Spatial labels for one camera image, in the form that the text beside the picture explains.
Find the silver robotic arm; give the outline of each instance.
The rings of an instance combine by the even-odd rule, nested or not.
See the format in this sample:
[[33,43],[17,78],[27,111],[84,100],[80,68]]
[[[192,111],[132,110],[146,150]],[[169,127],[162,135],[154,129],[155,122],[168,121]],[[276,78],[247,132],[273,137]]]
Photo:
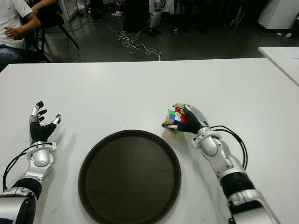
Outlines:
[[41,126],[40,121],[44,119],[41,116],[47,112],[39,111],[42,107],[43,102],[37,103],[29,118],[30,147],[26,150],[29,161],[27,171],[9,189],[6,187],[6,174],[3,176],[0,224],[32,224],[34,221],[36,201],[41,194],[43,181],[51,171],[52,152],[56,149],[55,142],[47,143],[47,140],[61,121],[59,114],[50,124]]
[[280,224],[262,194],[255,189],[246,171],[221,140],[221,136],[210,129],[207,119],[191,105],[176,104],[186,114],[186,122],[168,126],[197,135],[194,146],[201,150],[214,170],[223,192],[228,199],[232,217],[229,224]]

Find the dark brown tray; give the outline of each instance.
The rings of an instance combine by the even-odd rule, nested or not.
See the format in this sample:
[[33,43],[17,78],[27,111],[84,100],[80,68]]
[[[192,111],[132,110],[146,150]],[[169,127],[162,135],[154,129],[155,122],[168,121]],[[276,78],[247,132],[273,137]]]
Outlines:
[[172,148],[140,130],[109,135],[85,158],[79,195],[87,213],[102,224],[152,224],[176,201],[181,170]]

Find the black chair leg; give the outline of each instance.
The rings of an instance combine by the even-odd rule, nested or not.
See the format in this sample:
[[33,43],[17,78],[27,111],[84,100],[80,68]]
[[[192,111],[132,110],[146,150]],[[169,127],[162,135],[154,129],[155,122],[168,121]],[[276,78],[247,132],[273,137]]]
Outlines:
[[45,28],[42,28],[42,52],[44,53],[45,48]]
[[36,43],[38,43],[38,29],[36,30]]
[[71,37],[71,35],[66,31],[66,29],[62,25],[59,25],[59,27],[64,32],[64,34],[73,42],[73,44],[76,46],[76,48],[79,49],[79,45],[75,42],[75,40]]
[[35,42],[33,42],[32,45],[33,45],[33,47],[35,48],[35,50],[37,50],[37,52],[43,57],[43,59],[44,59],[47,63],[51,63],[51,61],[47,58],[47,56],[44,54],[44,52],[42,52],[42,51],[39,49],[38,45],[37,45]]

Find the person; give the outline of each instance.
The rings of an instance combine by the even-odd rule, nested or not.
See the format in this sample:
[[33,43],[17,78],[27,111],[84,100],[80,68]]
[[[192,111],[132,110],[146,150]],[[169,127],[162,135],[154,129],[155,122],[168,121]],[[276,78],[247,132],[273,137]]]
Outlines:
[[[21,17],[28,22],[22,25]],[[14,38],[40,26],[40,21],[24,0],[0,1],[0,71],[10,63],[25,62],[25,41]]]

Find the man's hand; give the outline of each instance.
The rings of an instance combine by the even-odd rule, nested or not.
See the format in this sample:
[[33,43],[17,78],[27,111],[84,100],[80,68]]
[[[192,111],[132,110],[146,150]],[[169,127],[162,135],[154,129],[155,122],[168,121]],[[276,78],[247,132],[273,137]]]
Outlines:
[[6,29],[4,32],[5,35],[9,38],[15,38],[21,34],[18,28],[4,27],[4,29]]

